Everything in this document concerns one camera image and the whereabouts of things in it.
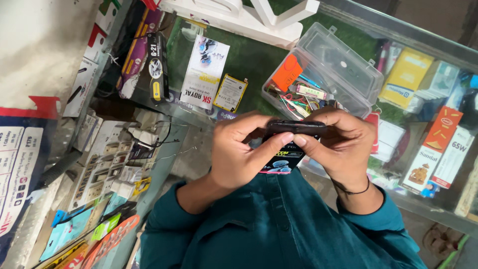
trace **orange box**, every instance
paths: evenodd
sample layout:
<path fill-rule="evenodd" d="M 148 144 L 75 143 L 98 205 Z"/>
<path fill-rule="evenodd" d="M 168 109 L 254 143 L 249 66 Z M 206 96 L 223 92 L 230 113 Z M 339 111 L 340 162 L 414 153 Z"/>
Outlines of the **orange box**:
<path fill-rule="evenodd" d="M 456 126 L 458 126 L 461 116 L 463 116 L 463 113 L 460 111 L 443 106 L 430 128 L 430 131 L 423 142 L 423 146 L 439 153 L 444 153 L 448 143 L 455 133 Z"/>
<path fill-rule="evenodd" d="M 463 113 L 443 106 L 432 127 L 411 162 L 401 186 L 409 191 L 422 194 L 430 185 L 430 178 L 435 171 L 442 154 L 450 143 Z"/>
<path fill-rule="evenodd" d="M 302 71 L 302 67 L 300 67 L 297 62 L 297 58 L 291 54 L 285 59 L 277 72 L 275 72 L 272 80 L 281 91 L 286 92 L 287 88 L 292 85 Z"/>

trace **fingernail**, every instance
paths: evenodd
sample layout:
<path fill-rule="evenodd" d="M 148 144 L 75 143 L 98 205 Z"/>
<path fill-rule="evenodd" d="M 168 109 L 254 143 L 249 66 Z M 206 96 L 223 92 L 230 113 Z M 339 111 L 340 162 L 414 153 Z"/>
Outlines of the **fingernail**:
<path fill-rule="evenodd" d="M 286 145 L 286 144 L 288 144 L 289 142 L 291 142 L 292 139 L 294 139 L 294 134 L 293 134 L 293 133 L 285 133 L 285 134 L 282 136 L 282 144 L 283 144 L 283 145 Z"/>
<path fill-rule="evenodd" d="M 294 143 L 298 146 L 304 146 L 307 143 L 307 140 L 305 140 L 303 137 L 300 135 L 294 135 Z"/>

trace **shirt sleeve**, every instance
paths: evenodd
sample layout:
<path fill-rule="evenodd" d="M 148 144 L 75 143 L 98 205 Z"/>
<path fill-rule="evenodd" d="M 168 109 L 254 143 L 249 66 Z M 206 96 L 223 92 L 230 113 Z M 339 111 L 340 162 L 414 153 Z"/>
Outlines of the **shirt sleeve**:
<path fill-rule="evenodd" d="M 405 230 L 400 210 L 384 189 L 376 187 L 383 193 L 383 204 L 374 213 L 351 213 L 337 199 L 338 212 L 389 253 L 403 268 L 426 268 L 417 254 L 420 248 Z"/>
<path fill-rule="evenodd" d="M 206 213 L 193 215 L 182 209 L 171 187 L 154 205 L 141 235 L 141 268 L 180 268 L 186 250 Z"/>

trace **hand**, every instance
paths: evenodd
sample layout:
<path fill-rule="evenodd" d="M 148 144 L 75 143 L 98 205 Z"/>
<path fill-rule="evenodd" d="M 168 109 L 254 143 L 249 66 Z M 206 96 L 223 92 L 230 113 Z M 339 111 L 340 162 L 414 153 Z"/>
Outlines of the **hand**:
<path fill-rule="evenodd" d="M 323 122 L 329 126 L 320 142 L 313 137 L 296 134 L 294 143 L 345 190 L 361 192 L 367 188 L 367 162 L 375 139 L 375 127 L 341 109 L 323 108 L 304 121 Z"/>
<path fill-rule="evenodd" d="M 219 186 L 235 190 L 249 183 L 267 162 L 291 142 L 292 133 L 276 134 L 256 149 L 244 142 L 254 137 L 256 128 L 265 128 L 271 116 L 249 112 L 216 124 L 212 143 L 211 179 Z"/>

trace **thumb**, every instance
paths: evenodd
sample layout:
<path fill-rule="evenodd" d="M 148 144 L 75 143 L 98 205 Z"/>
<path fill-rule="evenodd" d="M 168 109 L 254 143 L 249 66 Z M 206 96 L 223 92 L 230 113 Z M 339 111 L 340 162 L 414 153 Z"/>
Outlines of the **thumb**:
<path fill-rule="evenodd" d="M 295 134 L 293 141 L 310 158 L 322 166 L 326 167 L 329 163 L 334 162 L 334 151 L 321 144 L 317 139 L 305 134 Z"/>
<path fill-rule="evenodd" d="M 250 165 L 262 169 L 267 162 L 269 162 L 283 146 L 291 142 L 293 138 L 294 134 L 290 132 L 273 135 L 258 148 L 250 152 Z"/>

